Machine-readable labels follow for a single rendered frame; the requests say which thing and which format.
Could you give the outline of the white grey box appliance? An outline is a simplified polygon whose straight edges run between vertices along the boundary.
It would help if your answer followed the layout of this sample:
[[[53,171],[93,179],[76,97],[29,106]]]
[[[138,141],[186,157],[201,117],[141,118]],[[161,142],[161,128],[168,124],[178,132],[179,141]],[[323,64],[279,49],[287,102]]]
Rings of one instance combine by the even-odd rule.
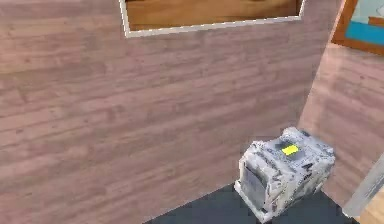
[[[335,165],[333,147],[296,127],[254,141],[239,159],[234,189],[259,222],[266,223],[321,190]]]

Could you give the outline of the brown framed blue picture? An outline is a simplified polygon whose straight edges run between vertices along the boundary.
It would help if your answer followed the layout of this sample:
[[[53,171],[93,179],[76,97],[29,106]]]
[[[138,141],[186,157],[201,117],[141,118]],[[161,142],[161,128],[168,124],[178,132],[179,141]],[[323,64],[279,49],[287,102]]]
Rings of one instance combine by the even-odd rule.
[[[384,56],[384,0],[345,0],[331,42]]]

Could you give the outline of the grey door frame post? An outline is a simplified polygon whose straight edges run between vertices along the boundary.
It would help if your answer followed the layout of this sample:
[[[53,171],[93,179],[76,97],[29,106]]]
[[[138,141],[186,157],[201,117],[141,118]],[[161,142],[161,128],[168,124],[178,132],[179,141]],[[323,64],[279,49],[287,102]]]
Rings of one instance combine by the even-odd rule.
[[[384,153],[372,166],[352,197],[343,206],[342,212],[347,217],[357,217],[384,185]]]

